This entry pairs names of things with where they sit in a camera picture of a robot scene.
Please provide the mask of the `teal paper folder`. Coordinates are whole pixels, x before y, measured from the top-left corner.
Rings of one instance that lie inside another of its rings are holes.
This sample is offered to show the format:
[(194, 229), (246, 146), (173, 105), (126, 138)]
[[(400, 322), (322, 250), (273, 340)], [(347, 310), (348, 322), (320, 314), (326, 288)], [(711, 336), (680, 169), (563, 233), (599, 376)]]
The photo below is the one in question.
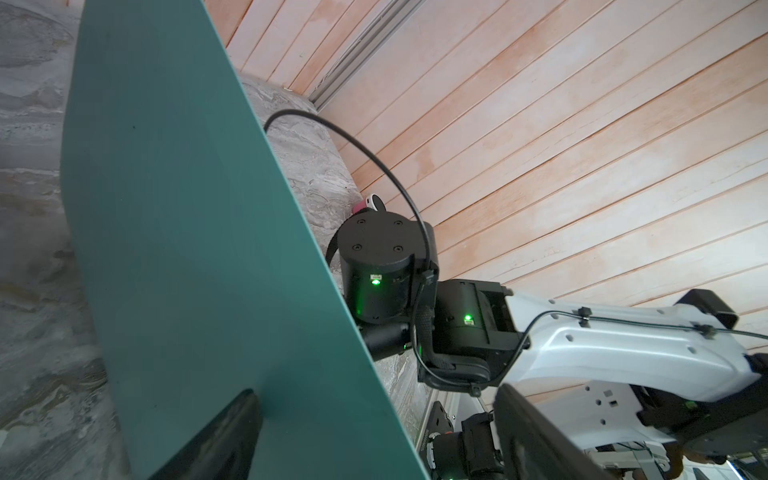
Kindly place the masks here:
[(422, 479), (200, 1), (88, 1), (63, 204), (133, 475), (244, 390), (254, 479)]

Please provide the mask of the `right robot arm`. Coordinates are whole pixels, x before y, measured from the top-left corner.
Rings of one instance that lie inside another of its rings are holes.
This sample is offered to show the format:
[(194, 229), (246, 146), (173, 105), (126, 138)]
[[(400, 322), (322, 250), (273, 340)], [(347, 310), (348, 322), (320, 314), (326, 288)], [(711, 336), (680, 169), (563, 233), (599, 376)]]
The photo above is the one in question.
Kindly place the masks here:
[(441, 280), (432, 227), (364, 208), (332, 236), (343, 297), (374, 360), (412, 351), (421, 383), (493, 408), (454, 427), (441, 405), (420, 454), (434, 479), (611, 478), (767, 445), (767, 357), (737, 314), (694, 289), (665, 308), (557, 302)]

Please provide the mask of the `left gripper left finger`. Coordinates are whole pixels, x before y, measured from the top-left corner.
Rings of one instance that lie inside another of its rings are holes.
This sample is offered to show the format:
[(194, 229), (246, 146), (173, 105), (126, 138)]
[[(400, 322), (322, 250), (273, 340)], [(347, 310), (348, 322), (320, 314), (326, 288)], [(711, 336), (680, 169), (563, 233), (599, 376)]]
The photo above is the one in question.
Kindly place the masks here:
[(262, 425), (258, 396), (243, 390), (150, 479), (248, 479)]

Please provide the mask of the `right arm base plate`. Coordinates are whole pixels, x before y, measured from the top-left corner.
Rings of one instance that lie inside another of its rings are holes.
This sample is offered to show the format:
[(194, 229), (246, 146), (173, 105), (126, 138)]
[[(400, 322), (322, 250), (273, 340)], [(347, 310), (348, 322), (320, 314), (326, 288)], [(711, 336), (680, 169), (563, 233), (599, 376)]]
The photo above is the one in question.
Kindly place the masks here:
[(429, 472), (435, 469), (434, 440), (440, 435), (453, 432), (453, 420), (454, 417), (446, 411), (440, 401), (431, 404), (418, 448), (419, 456)]

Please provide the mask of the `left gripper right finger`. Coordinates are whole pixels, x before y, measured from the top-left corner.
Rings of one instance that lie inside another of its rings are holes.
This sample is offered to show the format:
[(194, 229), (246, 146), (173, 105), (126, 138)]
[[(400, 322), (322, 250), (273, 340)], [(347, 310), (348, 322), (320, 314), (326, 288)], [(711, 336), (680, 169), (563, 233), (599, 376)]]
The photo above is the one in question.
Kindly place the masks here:
[(494, 417), (508, 479), (610, 477), (508, 384), (497, 390)]

